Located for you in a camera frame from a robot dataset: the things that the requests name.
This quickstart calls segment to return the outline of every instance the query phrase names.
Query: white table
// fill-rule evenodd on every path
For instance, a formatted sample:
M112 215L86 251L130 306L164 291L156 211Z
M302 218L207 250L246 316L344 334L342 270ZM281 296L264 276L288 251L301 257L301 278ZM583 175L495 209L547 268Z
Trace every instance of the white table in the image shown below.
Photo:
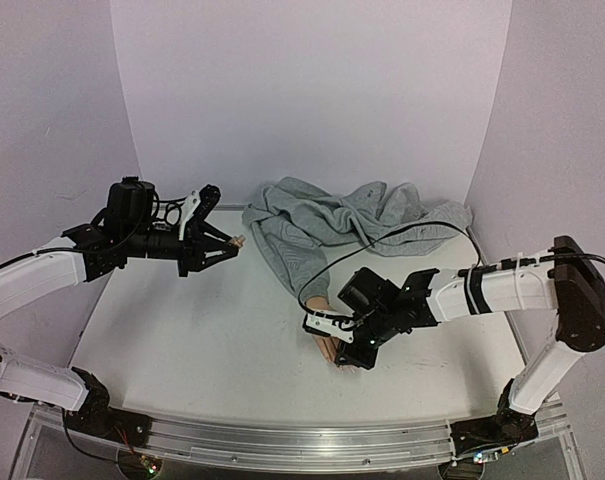
M222 422L319 425L495 411L507 381L523 367L503 314L398 336L381 348L373 370L339 371L302 330L303 312L240 216L216 211L210 219L248 237L236 259L188 278L178 278L175 262L159 260L132 259L113 274L72 361L108 387L113 406ZM333 248L328 256L355 247ZM363 265L401 285L415 270L474 261L462 236L426 257L365 252L332 270L331 294Z

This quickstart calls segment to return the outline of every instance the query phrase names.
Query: gray cloth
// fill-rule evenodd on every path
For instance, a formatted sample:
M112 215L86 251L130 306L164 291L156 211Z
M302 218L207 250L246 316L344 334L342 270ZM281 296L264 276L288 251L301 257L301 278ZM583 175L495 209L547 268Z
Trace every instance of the gray cloth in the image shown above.
M296 296L327 265L321 246L365 245L418 221L439 220L461 229L471 224L471 211L457 202L428 211L414 185L400 185L385 198L386 189L386 183L373 182L346 197L336 197L285 177L262 188L245 208L242 220L273 272ZM426 255L456 235L445 226L429 225L384 239L370 249L383 256ZM326 297L328 286L326 272L304 289L302 300Z

